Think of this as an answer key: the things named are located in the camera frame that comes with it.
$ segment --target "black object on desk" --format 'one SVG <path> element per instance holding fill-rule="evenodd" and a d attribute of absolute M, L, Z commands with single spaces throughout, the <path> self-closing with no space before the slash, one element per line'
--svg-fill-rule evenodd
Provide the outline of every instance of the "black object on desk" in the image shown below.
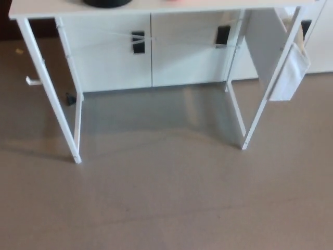
<path fill-rule="evenodd" d="M 128 4 L 131 0 L 83 0 L 86 4 L 97 8 L 116 8 Z"/>

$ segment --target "gray floor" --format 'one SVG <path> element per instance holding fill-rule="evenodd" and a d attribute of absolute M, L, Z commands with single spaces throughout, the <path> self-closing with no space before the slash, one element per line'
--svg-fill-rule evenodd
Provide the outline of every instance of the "gray floor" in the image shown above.
<path fill-rule="evenodd" d="M 41 47 L 63 98 L 59 44 Z M 218 86 L 89 95 L 77 166 L 16 48 L 0 43 L 0 249 L 333 248 L 333 75 L 270 103 L 245 152 Z M 248 124 L 260 85 L 235 89 Z"/>

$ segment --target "metal frame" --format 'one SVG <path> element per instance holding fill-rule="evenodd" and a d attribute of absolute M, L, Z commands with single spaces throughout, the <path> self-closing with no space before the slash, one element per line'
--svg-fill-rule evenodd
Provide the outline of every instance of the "metal frame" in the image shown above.
<path fill-rule="evenodd" d="M 24 41 L 27 45 L 27 48 L 29 50 L 30 56 L 32 58 L 32 61 L 36 67 L 37 73 L 39 75 L 39 78 L 43 84 L 44 90 L 47 94 L 47 97 L 52 105 L 52 108 L 54 110 L 54 113 L 56 114 L 56 117 L 58 119 L 59 125 L 61 127 L 61 130 L 66 138 L 67 144 L 69 146 L 69 149 L 73 155 L 74 161 L 79 164 L 81 162 L 81 157 L 79 154 L 79 147 L 77 143 L 75 142 L 71 130 L 69 128 L 69 125 L 67 123 L 66 117 L 63 113 L 63 110 L 60 105 L 60 101 L 58 99 L 58 96 L 56 94 L 56 91 L 53 87 L 53 83 L 51 81 L 51 78 L 47 72 L 47 68 L 45 66 L 44 59 L 42 57 L 42 54 L 39 50 L 39 47 L 37 45 L 36 39 L 34 37 L 34 34 L 31 30 L 31 26 L 29 23 L 29 20 L 27 18 L 18 18 L 17 19 L 18 26 L 21 30 L 22 36 L 24 38 Z"/>
<path fill-rule="evenodd" d="M 235 46 L 228 48 L 228 61 L 226 65 L 226 71 L 227 71 L 227 77 L 226 77 L 226 87 L 225 92 L 226 95 L 229 98 L 230 103 L 230 109 L 233 113 L 233 120 L 236 125 L 237 130 L 237 136 L 239 140 L 239 146 L 242 149 L 246 149 L 252 135 L 255 131 L 255 128 L 257 127 L 257 124 L 259 122 L 259 119 L 262 115 L 262 112 L 266 106 L 267 100 L 270 96 L 271 90 L 274 87 L 274 84 L 277 80 L 277 77 L 281 71 L 281 68 L 286 60 L 286 57 L 288 55 L 288 52 L 291 48 L 291 45 L 294 41 L 294 38 L 297 34 L 297 31 L 299 29 L 301 18 L 303 14 L 305 13 L 305 7 L 298 7 L 296 10 L 296 13 L 294 14 L 292 25 L 290 29 L 287 32 L 288 38 L 285 43 L 284 48 L 282 49 L 281 56 L 276 64 L 276 68 L 274 70 L 273 76 L 271 77 L 268 86 L 266 87 L 265 93 L 262 97 L 262 100 L 258 106 L 257 113 L 255 117 L 253 118 L 253 122 L 249 128 L 248 131 L 246 131 L 244 121 L 241 116 L 241 112 L 237 103 L 236 95 L 233 89 L 232 85 L 232 76 L 235 71 L 236 61 L 237 61 L 237 50 L 239 49 L 239 45 L 242 43 L 244 39 L 244 30 L 246 29 L 247 25 L 247 18 L 250 10 L 241 10 L 239 19 L 236 24 L 235 28 L 235 35 L 232 39 L 232 44 Z M 40 77 L 40 81 L 31 81 L 30 78 L 27 78 L 27 82 L 30 82 L 30 85 L 37 85 L 40 82 L 42 83 L 45 92 L 48 96 L 48 99 L 52 105 L 52 108 L 55 112 L 55 115 L 58 119 L 58 122 L 60 124 L 60 127 L 62 129 L 62 132 L 66 138 L 66 141 L 68 143 L 69 149 L 73 155 L 73 158 L 77 164 L 81 162 L 81 157 L 79 155 L 79 149 L 80 149 L 80 133 L 81 133 L 81 113 L 82 113 L 82 102 L 84 100 L 83 92 L 81 90 L 81 86 L 79 83 L 79 77 L 76 72 L 74 61 L 71 57 L 71 51 L 68 44 L 68 40 L 66 37 L 66 33 L 63 30 L 63 23 L 62 19 L 60 17 L 56 17 L 56 24 L 58 28 L 58 32 L 60 35 L 60 39 L 63 45 L 63 50 L 66 55 L 66 59 L 69 65 L 69 69 L 73 78 L 73 82 L 77 91 L 77 100 L 76 100 L 76 112 L 75 112 L 75 128 L 74 128 L 74 136 L 72 135 L 69 125 L 67 123 L 67 120 L 65 118 L 65 115 L 63 113 L 63 110 L 61 108 L 59 99 L 57 97 L 57 94 L 55 92 L 55 89 L 53 87 L 53 83 L 50 79 L 50 76 L 48 74 L 47 68 L 45 66 L 44 60 L 42 58 L 41 52 L 39 50 L 39 47 L 37 45 L 36 39 L 33 35 L 33 32 L 31 30 L 29 21 L 27 18 L 18 18 L 17 23 L 19 25 L 19 28 L 21 30 L 21 33 L 23 35 L 24 41 L 28 47 L 28 50 L 30 52 L 31 58 L 34 62 L 34 65 L 36 67 L 36 70 L 38 72 L 38 75 Z"/>

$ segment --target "desk top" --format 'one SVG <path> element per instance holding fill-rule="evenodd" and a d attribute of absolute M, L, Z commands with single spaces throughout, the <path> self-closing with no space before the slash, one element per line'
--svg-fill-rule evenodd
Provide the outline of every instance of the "desk top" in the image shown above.
<path fill-rule="evenodd" d="M 196 12 L 301 6 L 314 2 L 315 0 L 132 0 L 119 8 L 99 9 L 85 5 L 81 0 L 12 0 L 9 16 L 16 19 L 63 15 Z"/>

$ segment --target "white cabinet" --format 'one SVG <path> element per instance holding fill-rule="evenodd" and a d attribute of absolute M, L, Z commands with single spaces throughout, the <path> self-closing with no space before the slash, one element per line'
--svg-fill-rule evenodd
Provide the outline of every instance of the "white cabinet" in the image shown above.
<path fill-rule="evenodd" d="M 239 11 L 152 14 L 153 86 L 225 80 L 228 49 L 216 48 L 217 29 L 230 25 L 232 38 L 238 15 Z"/>
<path fill-rule="evenodd" d="M 68 39 L 83 92 L 151 86 L 151 42 L 134 54 L 132 32 L 150 37 L 150 14 L 64 16 Z"/>
<path fill-rule="evenodd" d="M 333 10 L 333 1 L 327 0 L 331 5 L 330 10 Z M 333 71 L 333 52 L 327 53 L 325 49 L 322 49 L 322 45 L 325 43 L 326 45 L 331 44 L 333 42 L 333 35 L 330 35 L 330 32 L 327 32 L 327 23 L 328 18 L 331 16 L 331 11 L 328 7 L 325 7 L 326 14 L 322 17 L 321 11 L 323 9 L 323 5 L 325 0 L 320 0 L 311 6 L 307 13 L 304 16 L 304 20 L 311 20 L 312 24 L 308 30 L 308 33 L 305 37 L 306 50 L 308 52 L 309 58 L 311 60 L 311 68 L 310 72 L 321 72 L 328 71 L 324 70 L 330 68 L 330 71 Z M 237 62 L 234 79 L 235 80 L 243 80 L 243 79 L 253 79 L 257 78 L 258 74 L 253 65 L 247 43 L 244 40 L 243 47 L 237 52 L 240 60 Z"/>
<path fill-rule="evenodd" d="M 306 43 L 311 60 L 309 73 L 333 71 L 333 1 L 327 0 Z"/>

